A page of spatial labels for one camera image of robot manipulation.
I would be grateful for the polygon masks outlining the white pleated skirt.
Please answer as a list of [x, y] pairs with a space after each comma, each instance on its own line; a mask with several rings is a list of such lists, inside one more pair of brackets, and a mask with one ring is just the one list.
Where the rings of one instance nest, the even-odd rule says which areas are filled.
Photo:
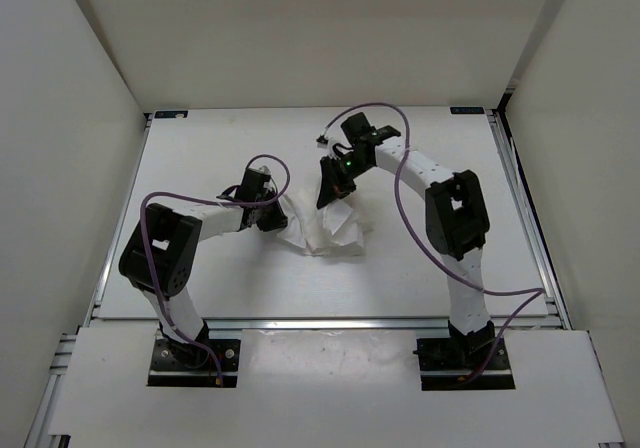
[[362, 198], [352, 194], [320, 209], [316, 201], [317, 193], [308, 189], [283, 195], [288, 224], [277, 237], [304, 256], [363, 256], [372, 221]]

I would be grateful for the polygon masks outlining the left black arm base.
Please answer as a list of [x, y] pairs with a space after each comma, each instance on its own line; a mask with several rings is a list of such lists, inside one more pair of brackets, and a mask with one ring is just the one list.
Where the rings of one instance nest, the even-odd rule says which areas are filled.
[[219, 369], [206, 350], [181, 344], [156, 334], [149, 363], [147, 385], [170, 388], [235, 388], [241, 353], [241, 340], [209, 339]]

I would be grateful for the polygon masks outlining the aluminium table edge rail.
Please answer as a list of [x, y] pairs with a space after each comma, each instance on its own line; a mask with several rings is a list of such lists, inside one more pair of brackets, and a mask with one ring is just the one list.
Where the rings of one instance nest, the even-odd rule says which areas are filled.
[[347, 330], [347, 329], [446, 329], [444, 317], [399, 318], [209, 318], [213, 330]]

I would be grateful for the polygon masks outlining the left blue corner sticker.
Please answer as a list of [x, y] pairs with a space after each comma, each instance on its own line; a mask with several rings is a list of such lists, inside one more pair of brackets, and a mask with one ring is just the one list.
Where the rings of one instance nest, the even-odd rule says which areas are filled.
[[158, 110], [154, 113], [155, 119], [183, 119], [188, 116], [188, 110]]

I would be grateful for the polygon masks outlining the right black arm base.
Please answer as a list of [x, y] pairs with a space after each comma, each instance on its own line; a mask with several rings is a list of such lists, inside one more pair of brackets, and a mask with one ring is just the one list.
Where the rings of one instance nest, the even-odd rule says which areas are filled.
[[451, 338], [418, 338], [414, 354], [418, 357], [422, 391], [513, 390], [513, 378], [504, 339], [500, 339], [484, 371], [471, 381], [487, 359], [492, 344], [466, 357]]

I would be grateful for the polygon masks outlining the right blue corner sticker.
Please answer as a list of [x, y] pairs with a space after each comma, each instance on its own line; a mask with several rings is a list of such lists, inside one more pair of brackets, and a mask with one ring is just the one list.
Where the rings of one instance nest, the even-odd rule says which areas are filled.
[[450, 113], [452, 115], [484, 115], [485, 110], [483, 107], [471, 107], [471, 106], [451, 106]]

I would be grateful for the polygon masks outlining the blue corner sticker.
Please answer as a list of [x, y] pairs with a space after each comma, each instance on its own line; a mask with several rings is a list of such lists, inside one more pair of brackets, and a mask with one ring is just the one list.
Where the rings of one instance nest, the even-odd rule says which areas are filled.
[[188, 116], [188, 110], [158, 110], [154, 113], [155, 119], [183, 119]]
[[483, 107], [471, 107], [471, 106], [451, 106], [450, 113], [452, 115], [484, 115], [485, 110]]

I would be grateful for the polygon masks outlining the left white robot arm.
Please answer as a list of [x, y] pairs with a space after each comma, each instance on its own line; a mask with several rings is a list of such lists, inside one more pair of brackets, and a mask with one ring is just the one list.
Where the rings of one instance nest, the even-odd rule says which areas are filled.
[[144, 206], [118, 269], [149, 301], [171, 352], [186, 367], [202, 366], [210, 354], [209, 328], [187, 290], [198, 244], [252, 226], [263, 232], [286, 228], [277, 196], [269, 169], [260, 167], [247, 168], [240, 184], [225, 190], [219, 203], [183, 209]]

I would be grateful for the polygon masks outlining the white foam front board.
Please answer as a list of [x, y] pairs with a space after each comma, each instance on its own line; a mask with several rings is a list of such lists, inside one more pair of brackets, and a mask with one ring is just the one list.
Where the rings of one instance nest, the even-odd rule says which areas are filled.
[[77, 338], [49, 430], [74, 447], [597, 447], [621, 442], [589, 337], [506, 337], [515, 386], [424, 391], [409, 331], [242, 336], [233, 388], [147, 385], [148, 327]]

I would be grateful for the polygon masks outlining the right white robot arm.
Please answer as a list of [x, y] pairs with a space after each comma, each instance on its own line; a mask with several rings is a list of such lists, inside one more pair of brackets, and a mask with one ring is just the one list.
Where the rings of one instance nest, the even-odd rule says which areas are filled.
[[362, 112], [346, 118], [341, 129], [347, 148], [324, 135], [318, 138], [329, 154], [320, 160], [316, 207], [349, 196], [355, 179], [372, 168], [394, 176], [397, 205], [401, 184], [418, 194], [425, 205], [427, 239], [440, 255], [432, 260], [448, 277], [450, 358], [460, 367], [476, 365], [495, 338], [483, 294], [481, 258], [490, 222], [478, 176], [440, 166], [411, 149], [406, 135], [391, 126], [374, 127]]

